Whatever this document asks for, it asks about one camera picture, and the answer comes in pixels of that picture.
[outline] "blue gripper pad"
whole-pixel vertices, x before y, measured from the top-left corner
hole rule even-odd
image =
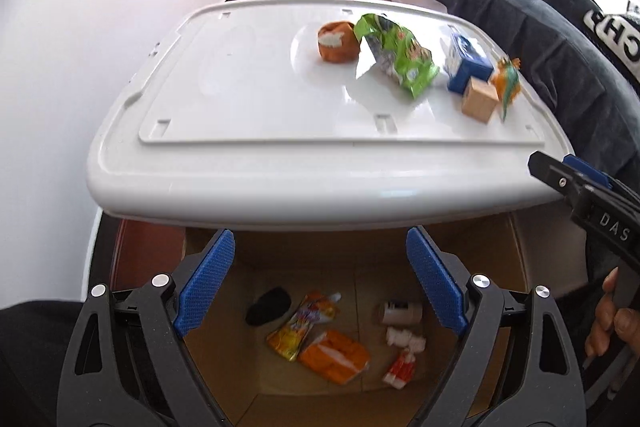
[[[581,160],[577,156],[574,156],[573,154],[568,154],[567,156],[564,157],[564,159],[562,160],[562,163],[564,163],[565,165],[569,165],[571,168],[574,168],[578,172],[581,172],[594,183],[597,183],[598,185],[602,185],[603,187],[606,187],[606,188],[611,188],[609,177],[604,172],[600,172],[597,169],[594,169],[586,161]]]
[[[180,292],[178,315],[174,320],[174,329],[180,338],[202,324],[229,271],[235,252],[234,235],[230,230],[224,230],[184,285]]]
[[[418,229],[411,229],[406,235],[406,256],[440,325],[462,336],[468,325],[462,291]]]

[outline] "green snack bag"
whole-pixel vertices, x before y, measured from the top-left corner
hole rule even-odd
[[[407,28],[375,13],[364,14],[353,31],[358,39],[367,39],[376,64],[409,90],[414,98],[431,84],[440,71],[431,52],[423,48]]]

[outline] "cardboard box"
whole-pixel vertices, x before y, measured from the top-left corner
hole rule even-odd
[[[444,251],[457,254],[470,273],[497,285],[527,291],[510,214],[427,227]],[[405,253],[407,229],[362,232],[234,232],[236,259],[203,324],[186,344],[212,395],[237,427],[404,427],[430,397],[453,353],[456,337],[440,327]],[[186,253],[200,251],[213,231],[188,229]],[[258,328],[244,322],[249,305],[283,286],[289,314]],[[347,385],[324,380],[298,362],[287,362],[265,343],[311,290],[339,291],[340,314],[328,325],[367,347],[370,367]],[[415,379],[402,391],[382,382],[398,349],[385,343],[376,316],[390,298],[422,300],[415,328],[427,339]],[[500,375],[508,332],[501,331],[471,413],[488,406]]]

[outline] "orange food package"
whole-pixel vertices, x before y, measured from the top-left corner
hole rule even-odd
[[[360,41],[349,21],[329,22],[318,31],[318,51],[327,62],[351,62],[360,55]]]
[[[267,335],[267,344],[276,353],[289,360],[289,362],[293,362],[298,356],[302,342],[314,324],[322,324],[334,320],[338,312],[335,303],[339,300],[339,293],[325,296],[319,292],[311,292],[305,295],[300,307],[286,324]]]
[[[369,352],[339,331],[327,330],[316,338],[298,360],[321,377],[345,384],[369,367]]]

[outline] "red and white toy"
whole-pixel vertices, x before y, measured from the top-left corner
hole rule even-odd
[[[386,343],[389,346],[404,347],[396,361],[389,367],[382,381],[396,389],[402,389],[414,377],[415,353],[424,351],[426,341],[409,330],[386,330]]]

